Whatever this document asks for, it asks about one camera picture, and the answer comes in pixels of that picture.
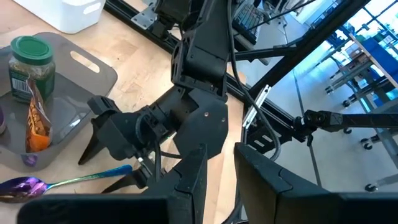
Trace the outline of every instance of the green lid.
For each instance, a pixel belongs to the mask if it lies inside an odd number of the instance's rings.
[[[47,42],[32,36],[20,36],[11,41],[13,56],[29,65],[46,65],[52,61],[53,50]]]

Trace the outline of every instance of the window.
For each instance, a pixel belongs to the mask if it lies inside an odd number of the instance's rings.
[[[380,30],[383,30],[383,28],[380,26],[380,24],[376,21],[372,21],[368,25],[369,30],[362,29],[359,31],[356,35],[367,35],[370,37],[375,36]]]
[[[378,16],[381,11],[391,5],[395,0],[372,0],[365,8],[373,15]]]
[[[361,9],[347,22],[349,22],[355,28],[355,31],[357,31],[362,28],[363,24],[366,24],[371,19],[371,15],[369,15],[369,13],[367,13],[364,9]]]
[[[396,3],[386,12],[378,17],[378,20],[384,24],[391,32],[397,35],[398,32],[398,4]]]
[[[335,33],[336,33],[336,35],[337,35],[337,38],[341,38],[341,39],[343,39],[343,40],[348,39],[348,37],[343,33],[343,31],[341,31],[341,30],[339,30],[339,29],[336,30]]]

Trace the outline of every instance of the snack bag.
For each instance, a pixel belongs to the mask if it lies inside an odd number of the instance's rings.
[[[26,128],[26,152],[40,152],[48,148],[52,140],[52,125],[45,115],[43,98],[33,79],[26,80],[32,93]]]

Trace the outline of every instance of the gray tray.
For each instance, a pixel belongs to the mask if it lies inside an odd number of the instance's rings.
[[[0,163],[20,172],[47,167],[93,116],[87,100],[94,95],[107,95],[118,78],[113,68],[66,38],[47,32],[36,36],[52,45],[57,67],[53,97],[46,102],[47,116],[53,125],[53,139],[50,147],[42,152],[25,152],[28,105],[12,99],[8,76],[11,49],[0,49],[0,105],[7,123],[5,133],[0,135]],[[77,62],[71,57],[71,51],[96,64],[99,72]]]

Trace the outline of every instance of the black cable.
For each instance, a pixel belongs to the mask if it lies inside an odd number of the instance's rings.
[[[242,202],[238,198],[234,209],[232,209],[231,214],[221,223],[221,224],[231,224],[235,217],[238,215],[239,209],[242,207]]]
[[[254,109],[256,109],[257,114],[260,116],[262,121],[264,122],[264,125],[269,131],[269,134],[275,144],[275,153],[274,155],[271,156],[270,160],[275,161],[280,154],[280,141],[279,138],[276,136],[275,131],[273,130],[271,124],[268,122],[267,118],[264,116],[260,108],[257,106],[257,104],[254,102],[254,100],[251,98],[250,94],[243,88],[243,85],[241,83],[241,80],[238,76],[238,70],[236,69],[236,57],[235,57],[235,46],[234,46],[234,36],[232,33],[232,0],[228,0],[228,5],[227,5],[227,21],[228,21],[228,36],[229,36],[229,51],[231,54],[231,65],[232,65],[232,70],[233,70],[233,75],[236,79],[236,82],[238,83],[239,89],[243,92],[243,95],[245,99],[250,102],[251,105],[253,105]],[[236,199],[236,203],[234,208],[232,209],[231,214],[227,217],[225,221],[222,222],[222,224],[230,224],[233,222],[235,219],[239,209],[242,207],[242,201],[238,197]]]
[[[164,151],[161,151],[160,155],[162,155],[164,157],[173,158],[173,159],[182,159],[181,155],[172,154],[172,153],[168,153],[168,152],[164,152]]]
[[[235,45],[234,45],[234,37],[232,33],[232,18],[231,18],[231,9],[232,7],[232,0],[228,0],[228,7],[227,7],[227,13],[228,13],[228,35],[229,35],[229,50],[231,54],[231,65],[232,65],[232,70],[233,70],[233,75],[236,79],[236,82],[238,83],[239,89],[243,92],[243,95],[245,99],[253,105],[254,109],[256,109],[257,114],[261,118],[261,120],[264,122],[265,127],[267,128],[269,135],[272,139],[272,141],[275,144],[275,152],[274,155],[271,156],[270,160],[275,161],[280,154],[280,141],[279,138],[276,136],[274,129],[272,128],[271,124],[268,122],[268,119],[264,116],[264,113],[260,110],[260,108],[257,106],[257,104],[254,102],[253,98],[251,98],[250,94],[248,91],[243,88],[243,85],[241,83],[241,80],[238,76],[238,70],[236,69],[236,57],[235,57]]]
[[[306,6],[307,4],[313,3],[313,2],[315,2],[315,1],[316,1],[316,0],[310,0],[310,1],[306,2],[306,3],[304,3],[304,4],[301,4],[301,5],[299,5],[299,6],[293,7],[292,9],[290,9],[290,10],[288,10],[288,11],[286,11],[286,12],[280,13],[280,14],[274,16],[274,17],[271,17],[271,18],[269,18],[269,19],[267,19],[267,20],[264,20],[264,21],[260,22],[259,24],[255,25],[255,26],[252,26],[252,27],[250,27],[250,28],[248,28],[248,29],[246,29],[246,30],[249,31],[249,30],[252,30],[252,29],[254,29],[254,28],[257,28],[257,27],[259,27],[259,26],[261,26],[261,25],[263,25],[263,24],[265,24],[265,23],[267,23],[267,22],[269,22],[269,21],[272,21],[272,20],[277,19],[277,18],[279,18],[279,17],[281,17],[281,16],[284,16],[284,15],[290,13],[290,12],[293,12],[293,11],[295,11],[295,10],[297,10],[297,9],[300,9],[301,7],[304,7],[304,6]]]
[[[162,157],[160,156],[160,144],[155,142],[155,179],[156,182],[160,180],[160,173],[162,172]]]

